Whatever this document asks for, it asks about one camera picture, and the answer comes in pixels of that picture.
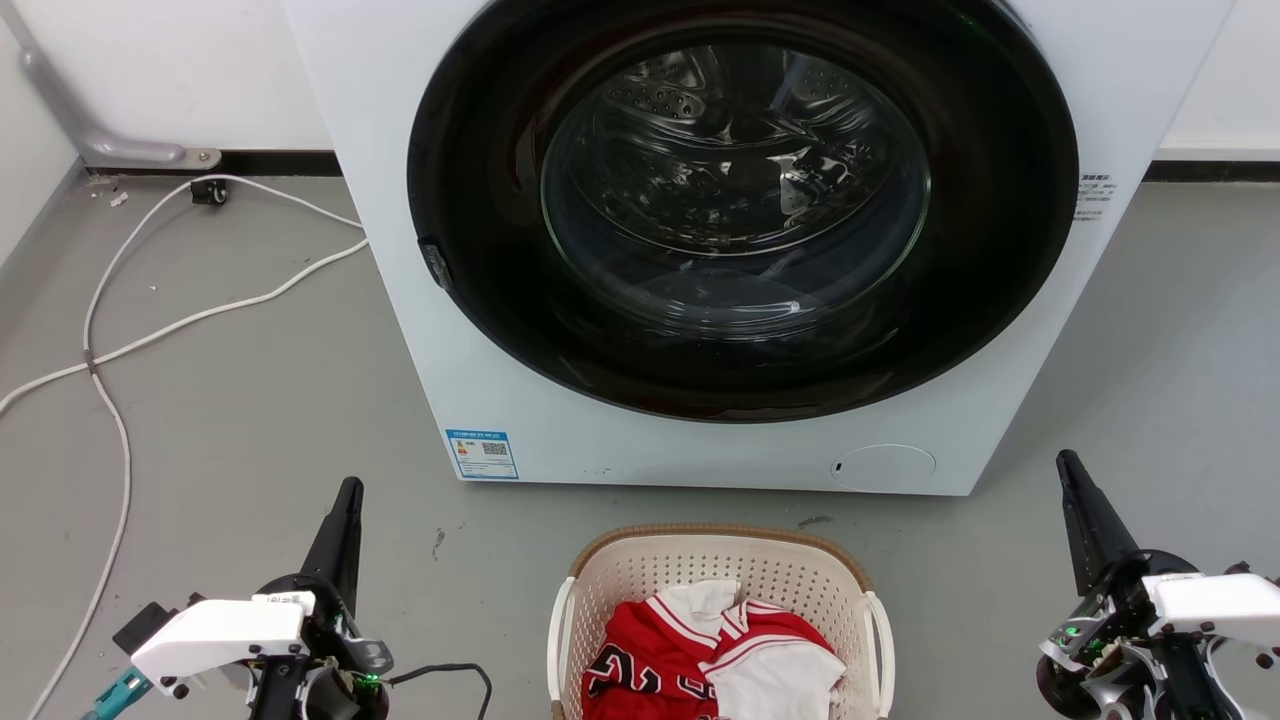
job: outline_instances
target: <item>laundry basket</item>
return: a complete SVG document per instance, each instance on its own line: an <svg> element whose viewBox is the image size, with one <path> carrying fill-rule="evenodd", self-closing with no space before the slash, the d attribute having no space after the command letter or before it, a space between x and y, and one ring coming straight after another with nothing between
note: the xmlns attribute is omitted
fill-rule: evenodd
<svg viewBox="0 0 1280 720"><path fill-rule="evenodd" d="M547 637L554 720L582 719L582 671L618 603L710 578L739 580L745 597L785 607L827 638L849 667L832 720L888 717L893 635L870 579L847 552L813 536L745 525L639 525L589 544L556 596Z"/></svg>

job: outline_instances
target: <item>washing machine door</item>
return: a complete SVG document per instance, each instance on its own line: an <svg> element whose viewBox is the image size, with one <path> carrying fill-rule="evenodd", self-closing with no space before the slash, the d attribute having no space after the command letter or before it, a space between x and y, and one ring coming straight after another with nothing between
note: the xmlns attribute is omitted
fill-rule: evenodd
<svg viewBox="0 0 1280 720"><path fill-rule="evenodd" d="M435 279L527 366L777 421L1005 328L1062 249L1076 152L998 3L498 0L422 97L408 192Z"/></svg>

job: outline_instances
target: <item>energy label sticker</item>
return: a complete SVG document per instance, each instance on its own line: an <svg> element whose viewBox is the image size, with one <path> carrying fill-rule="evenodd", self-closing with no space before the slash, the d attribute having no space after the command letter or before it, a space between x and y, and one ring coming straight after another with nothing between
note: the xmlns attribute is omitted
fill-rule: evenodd
<svg viewBox="0 0 1280 720"><path fill-rule="evenodd" d="M516 457L507 433L495 430L444 430L449 451L463 478L518 480Z"/></svg>

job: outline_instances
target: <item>basket handle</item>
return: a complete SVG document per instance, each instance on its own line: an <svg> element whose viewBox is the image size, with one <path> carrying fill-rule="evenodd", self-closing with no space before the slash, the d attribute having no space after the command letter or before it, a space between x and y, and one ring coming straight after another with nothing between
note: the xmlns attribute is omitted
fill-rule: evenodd
<svg viewBox="0 0 1280 720"><path fill-rule="evenodd" d="M884 614L884 605L872 591L867 591L867 607L872 611L872 624L874 625L874 633L870 632L872 628L868 628L868 635L872 635L876 644L879 646L881 656L879 706L876 711L877 717L888 717L888 711L893 706L893 679L897 671L893 657L893 632L888 629L888 615ZM874 655L872 656L872 667L876 667Z"/></svg>
<svg viewBox="0 0 1280 720"><path fill-rule="evenodd" d="M547 630L547 692L552 696L552 702L559 702L561 655L564 648L564 623L566 609L568 607L568 594L573 589L577 578L570 575L561 584L556 593L556 605L552 607L552 626Z"/></svg>

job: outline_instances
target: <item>black cable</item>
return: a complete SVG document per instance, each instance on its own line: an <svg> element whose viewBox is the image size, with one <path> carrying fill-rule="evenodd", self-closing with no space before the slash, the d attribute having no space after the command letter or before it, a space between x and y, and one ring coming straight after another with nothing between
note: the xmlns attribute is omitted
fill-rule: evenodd
<svg viewBox="0 0 1280 720"><path fill-rule="evenodd" d="M489 698L493 696L493 683L489 682L489 675L485 674L484 667L476 665L475 662L447 662L444 665L424 665L417 670L410 670L403 675L397 675L389 678L387 684L396 687L401 683L407 683L415 678L421 678L428 673L453 673L457 670L475 670L480 679L484 680L484 702L480 703L480 715L477 720L484 720L484 714L489 710Z"/></svg>

